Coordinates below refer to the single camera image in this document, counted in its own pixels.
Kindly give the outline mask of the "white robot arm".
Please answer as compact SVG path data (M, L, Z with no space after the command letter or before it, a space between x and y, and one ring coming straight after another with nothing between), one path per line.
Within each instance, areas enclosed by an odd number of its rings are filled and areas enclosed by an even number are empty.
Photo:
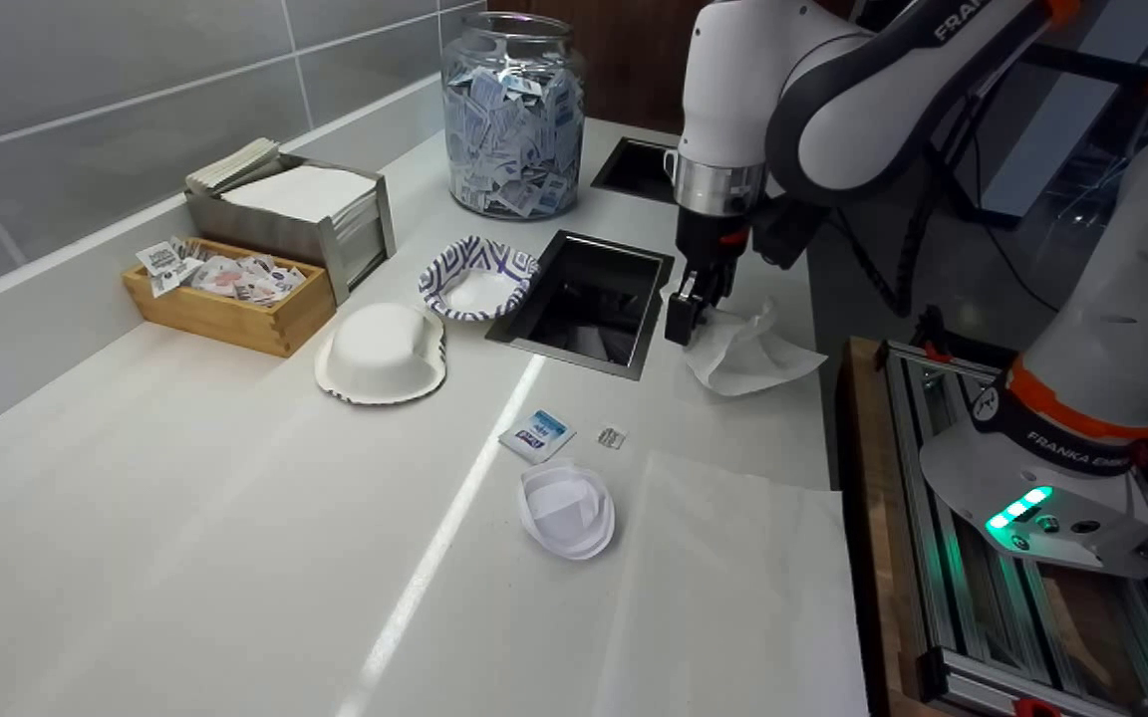
M909 0L859 30L822 0L707 0L691 30L671 161L680 278L664 336L692 343L740 257L789 266L841 205L955 161L941 117L992 84L1073 0ZM950 396L922 441L931 496L987 546L1083 574L1148 574L1148 148L1073 295L987 384Z

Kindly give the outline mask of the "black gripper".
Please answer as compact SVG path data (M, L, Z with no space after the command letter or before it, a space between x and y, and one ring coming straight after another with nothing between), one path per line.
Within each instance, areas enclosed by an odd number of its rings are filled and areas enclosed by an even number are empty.
M701 321L707 329L736 321L731 290L745 246L751 224L740 214L679 210L679 251L685 261L685 275L680 290L675 290L664 302L671 343L685 346Z

